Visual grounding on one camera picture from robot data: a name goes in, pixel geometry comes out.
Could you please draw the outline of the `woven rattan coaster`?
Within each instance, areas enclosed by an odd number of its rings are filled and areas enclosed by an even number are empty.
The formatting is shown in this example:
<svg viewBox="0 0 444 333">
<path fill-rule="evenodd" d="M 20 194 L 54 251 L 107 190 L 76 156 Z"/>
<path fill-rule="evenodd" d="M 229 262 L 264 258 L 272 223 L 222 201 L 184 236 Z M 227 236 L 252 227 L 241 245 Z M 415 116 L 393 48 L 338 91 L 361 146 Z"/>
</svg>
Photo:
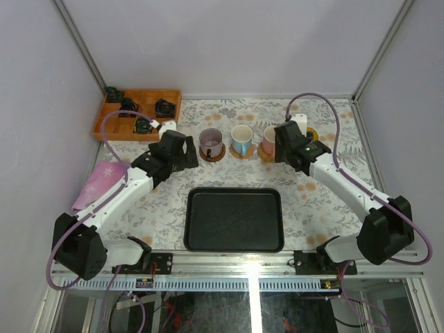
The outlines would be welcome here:
<svg viewBox="0 0 444 333">
<path fill-rule="evenodd" d="M 267 163 L 275 162 L 275 158 L 264 150 L 263 143 L 260 143 L 259 146 L 257 147 L 257 154 L 264 162 Z"/>
<path fill-rule="evenodd" d="M 246 154 L 242 155 L 242 154 L 240 154 L 240 153 L 238 153 L 238 152 L 236 152 L 234 150 L 234 147 L 233 147 L 232 144 L 230 145 L 230 153 L 231 153 L 231 155 L 233 157 L 239 159 L 239 160 L 248 160 L 248 159 L 250 159 L 253 156 L 253 154 L 255 152 L 255 149 L 256 149 L 255 145 L 251 144 L 250 147 L 248 148 L 248 150 L 246 151 Z"/>
</svg>

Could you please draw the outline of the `pink ceramic mug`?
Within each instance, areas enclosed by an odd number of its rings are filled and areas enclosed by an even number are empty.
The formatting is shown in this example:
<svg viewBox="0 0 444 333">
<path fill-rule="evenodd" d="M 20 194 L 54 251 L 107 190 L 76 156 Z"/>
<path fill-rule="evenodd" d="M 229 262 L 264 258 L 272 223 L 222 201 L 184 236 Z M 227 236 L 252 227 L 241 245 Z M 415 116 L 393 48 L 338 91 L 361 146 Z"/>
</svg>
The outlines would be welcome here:
<svg viewBox="0 0 444 333">
<path fill-rule="evenodd" d="M 262 147 L 270 156 L 275 155 L 275 126 L 268 126 L 263 132 Z"/>
</svg>

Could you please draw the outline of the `yellow glass mug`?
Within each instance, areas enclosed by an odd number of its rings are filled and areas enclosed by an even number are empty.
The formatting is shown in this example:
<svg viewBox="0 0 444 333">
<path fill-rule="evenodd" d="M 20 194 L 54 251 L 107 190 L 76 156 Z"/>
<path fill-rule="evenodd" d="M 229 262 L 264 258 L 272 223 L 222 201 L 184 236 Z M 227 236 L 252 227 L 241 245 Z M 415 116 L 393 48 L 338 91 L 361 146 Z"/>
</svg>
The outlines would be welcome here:
<svg viewBox="0 0 444 333">
<path fill-rule="evenodd" d="M 313 128 L 307 127 L 307 138 L 318 141 L 318 133 Z"/>
</svg>

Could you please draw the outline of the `purple glass mug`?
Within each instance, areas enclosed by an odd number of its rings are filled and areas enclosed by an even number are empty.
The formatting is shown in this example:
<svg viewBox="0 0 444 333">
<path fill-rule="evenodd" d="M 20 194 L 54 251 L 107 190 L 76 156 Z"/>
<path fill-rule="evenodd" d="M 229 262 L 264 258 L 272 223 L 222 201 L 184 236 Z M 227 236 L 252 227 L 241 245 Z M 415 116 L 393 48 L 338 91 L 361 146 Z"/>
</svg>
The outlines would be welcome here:
<svg viewBox="0 0 444 333">
<path fill-rule="evenodd" d="M 215 157 L 222 150 L 223 137 L 219 130 L 206 128 L 199 135 L 200 148 L 207 157 Z"/>
</svg>

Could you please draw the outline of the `light brown wooden coaster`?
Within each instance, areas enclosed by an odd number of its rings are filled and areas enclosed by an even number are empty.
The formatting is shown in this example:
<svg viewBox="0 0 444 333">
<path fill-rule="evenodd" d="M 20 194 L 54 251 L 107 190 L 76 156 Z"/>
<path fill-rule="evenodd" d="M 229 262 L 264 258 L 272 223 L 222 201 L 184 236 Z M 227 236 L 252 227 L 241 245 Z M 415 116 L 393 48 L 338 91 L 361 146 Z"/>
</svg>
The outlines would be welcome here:
<svg viewBox="0 0 444 333">
<path fill-rule="evenodd" d="M 218 161 L 222 160 L 223 157 L 225 156 L 225 152 L 226 152 L 225 144 L 222 144 L 222 150 L 221 150 L 220 154 L 217 155 L 217 156 L 215 156 L 215 157 L 207 157 L 207 156 L 203 153 L 202 148 L 199 148 L 199 154 L 200 154 L 200 157 L 201 157 L 203 160 L 205 160 L 206 162 L 218 162 Z"/>
</svg>

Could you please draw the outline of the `light blue mug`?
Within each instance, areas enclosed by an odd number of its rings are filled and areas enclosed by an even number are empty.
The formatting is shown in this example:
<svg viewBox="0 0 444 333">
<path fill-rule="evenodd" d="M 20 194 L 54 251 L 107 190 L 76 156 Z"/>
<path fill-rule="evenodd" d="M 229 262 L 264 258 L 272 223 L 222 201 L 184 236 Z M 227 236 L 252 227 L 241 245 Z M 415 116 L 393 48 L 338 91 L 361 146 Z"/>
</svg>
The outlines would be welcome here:
<svg viewBox="0 0 444 333">
<path fill-rule="evenodd" d="M 237 125 L 231 131 L 232 147 L 241 156 L 246 156 L 252 144 L 253 131 L 247 125 Z"/>
</svg>

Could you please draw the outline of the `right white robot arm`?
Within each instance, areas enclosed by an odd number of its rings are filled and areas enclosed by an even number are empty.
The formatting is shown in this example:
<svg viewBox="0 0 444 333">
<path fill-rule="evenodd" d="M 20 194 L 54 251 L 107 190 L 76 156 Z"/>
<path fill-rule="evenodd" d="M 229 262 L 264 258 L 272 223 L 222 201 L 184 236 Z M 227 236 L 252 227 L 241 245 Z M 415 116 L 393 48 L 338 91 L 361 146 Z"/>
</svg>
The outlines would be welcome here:
<svg viewBox="0 0 444 333">
<path fill-rule="evenodd" d="M 411 217 L 407 199 L 391 198 L 349 174 L 326 145 L 305 137 L 295 121 L 276 126 L 274 131 L 275 161 L 325 185 L 362 223 L 359 233 L 333 237 L 316 249 L 321 272 L 333 273 L 342 262 L 356 259 L 380 265 L 413 242 L 413 227 L 405 221 Z"/>
</svg>

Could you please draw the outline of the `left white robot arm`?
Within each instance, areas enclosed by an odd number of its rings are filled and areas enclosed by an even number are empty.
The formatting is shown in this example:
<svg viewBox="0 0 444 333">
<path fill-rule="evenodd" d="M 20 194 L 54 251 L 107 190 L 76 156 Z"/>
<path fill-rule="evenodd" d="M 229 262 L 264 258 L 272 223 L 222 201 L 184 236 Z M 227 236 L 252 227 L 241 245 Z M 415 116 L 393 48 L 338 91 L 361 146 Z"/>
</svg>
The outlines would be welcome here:
<svg viewBox="0 0 444 333">
<path fill-rule="evenodd" d="M 193 138 L 167 130 L 159 142 L 149 144 L 147 152 L 137 157 L 104 195 L 73 216 L 64 213 L 56 219 L 51 259 L 85 281 L 105 267 L 147 272 L 152 264 L 151 247 L 133 236 L 106 241 L 106 229 L 172 173 L 197 166 Z"/>
</svg>

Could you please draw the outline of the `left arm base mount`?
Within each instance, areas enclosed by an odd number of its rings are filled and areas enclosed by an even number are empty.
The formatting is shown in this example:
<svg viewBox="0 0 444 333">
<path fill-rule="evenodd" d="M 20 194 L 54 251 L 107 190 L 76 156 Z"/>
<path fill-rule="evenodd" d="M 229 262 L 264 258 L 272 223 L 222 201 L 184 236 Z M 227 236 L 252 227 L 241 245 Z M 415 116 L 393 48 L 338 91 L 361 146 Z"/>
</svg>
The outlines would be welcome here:
<svg viewBox="0 0 444 333">
<path fill-rule="evenodd" d="M 119 274 L 170 275 L 173 266 L 172 253 L 151 253 L 135 265 L 123 265 Z"/>
</svg>

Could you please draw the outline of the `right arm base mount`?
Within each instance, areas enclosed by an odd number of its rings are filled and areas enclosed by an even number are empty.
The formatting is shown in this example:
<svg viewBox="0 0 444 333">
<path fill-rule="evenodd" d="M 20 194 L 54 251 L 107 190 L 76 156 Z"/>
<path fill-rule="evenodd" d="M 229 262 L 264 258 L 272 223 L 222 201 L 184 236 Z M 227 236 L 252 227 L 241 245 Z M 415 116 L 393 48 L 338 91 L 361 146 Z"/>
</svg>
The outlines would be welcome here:
<svg viewBox="0 0 444 333">
<path fill-rule="evenodd" d="M 334 252 L 328 243 L 316 247 L 315 251 L 293 251 L 293 257 L 286 265 L 293 268 L 296 275 L 335 275 L 340 278 L 342 274 L 356 275 L 356 256 L 347 254 L 344 250 Z"/>
</svg>

